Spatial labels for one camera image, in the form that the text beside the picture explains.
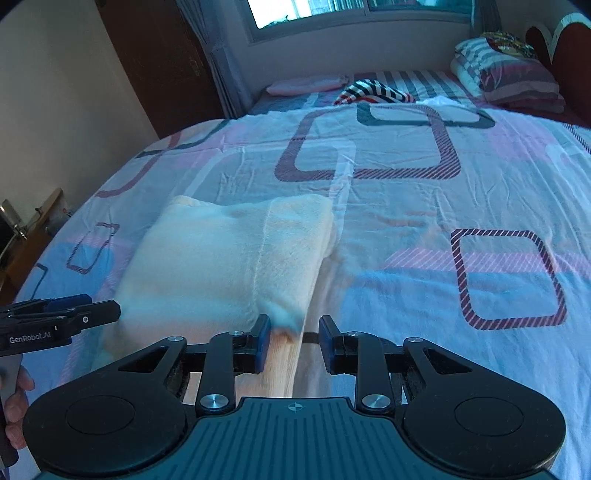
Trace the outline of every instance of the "wooden door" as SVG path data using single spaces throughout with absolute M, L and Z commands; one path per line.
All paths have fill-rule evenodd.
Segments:
M 203 49 L 175 0 L 95 2 L 160 138 L 223 117 Z

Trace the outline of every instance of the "window sill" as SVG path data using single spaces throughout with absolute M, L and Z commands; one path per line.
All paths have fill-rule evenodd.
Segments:
M 372 22 L 394 22 L 394 21 L 436 21 L 436 22 L 451 22 L 460 24 L 469 24 L 470 15 L 460 14 L 449 11 L 442 11 L 436 9 L 384 9 L 377 11 L 364 11 L 362 9 L 343 10 L 339 12 L 331 12 L 320 15 L 313 15 L 312 17 L 299 18 L 289 22 L 270 25 L 262 29 L 257 28 L 252 17 L 252 12 L 248 6 L 248 2 L 244 6 L 242 1 L 239 2 L 248 11 L 243 11 L 243 18 L 245 19 L 246 31 L 249 36 L 251 45 L 276 40 L 278 38 L 288 37 L 290 35 L 297 35 L 299 33 L 310 32 L 314 30 L 323 30 L 325 28 L 340 27 L 342 25 L 352 25 L 358 23 L 372 23 Z

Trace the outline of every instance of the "window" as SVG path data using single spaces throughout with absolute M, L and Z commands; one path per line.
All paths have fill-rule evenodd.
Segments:
M 312 15 L 363 9 L 363 0 L 248 0 L 248 4 L 258 28 Z
M 370 10 L 430 9 L 470 15 L 472 0 L 368 0 Z
M 338 23 L 355 21 L 372 21 L 371 12 L 384 11 L 447 11 L 456 14 L 470 15 L 472 0 L 239 0 L 247 10 L 247 16 L 254 20 L 256 30 L 274 29 L 282 34 L 315 28 L 330 27 Z M 295 22 L 297 28 L 274 28 L 276 25 L 292 23 L 293 20 L 322 15 L 320 19 L 307 22 Z M 253 33 L 254 40 L 271 38 L 278 35 L 258 35 Z

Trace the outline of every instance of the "white towel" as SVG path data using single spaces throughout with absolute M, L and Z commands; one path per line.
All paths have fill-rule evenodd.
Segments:
M 331 201 L 315 194 L 233 206 L 176 197 L 125 272 L 104 349 L 116 359 L 170 335 L 203 343 L 248 331 L 260 313 L 298 342 L 332 225 Z

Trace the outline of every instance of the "window frame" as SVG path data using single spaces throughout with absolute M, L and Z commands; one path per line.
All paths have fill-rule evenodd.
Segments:
M 391 21 L 437 21 L 469 24 L 471 15 L 452 12 L 436 7 L 400 7 L 370 9 L 368 0 L 363 0 L 363 8 L 341 10 L 297 18 L 287 22 L 269 25 L 263 28 L 256 26 L 254 14 L 248 0 L 235 0 L 248 40 L 257 44 L 278 38 L 297 35 L 298 33 L 322 30 L 357 23 L 391 22 Z

